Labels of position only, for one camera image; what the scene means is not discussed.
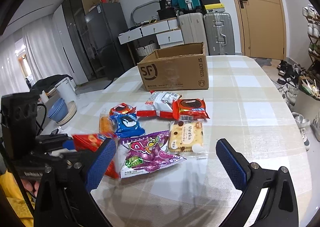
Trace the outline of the left hand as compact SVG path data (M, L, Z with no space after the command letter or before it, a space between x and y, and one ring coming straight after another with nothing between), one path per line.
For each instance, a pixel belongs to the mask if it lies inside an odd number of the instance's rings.
M33 196L37 196L38 189L40 186L39 181L28 181L26 179L21 179L24 188L30 192Z

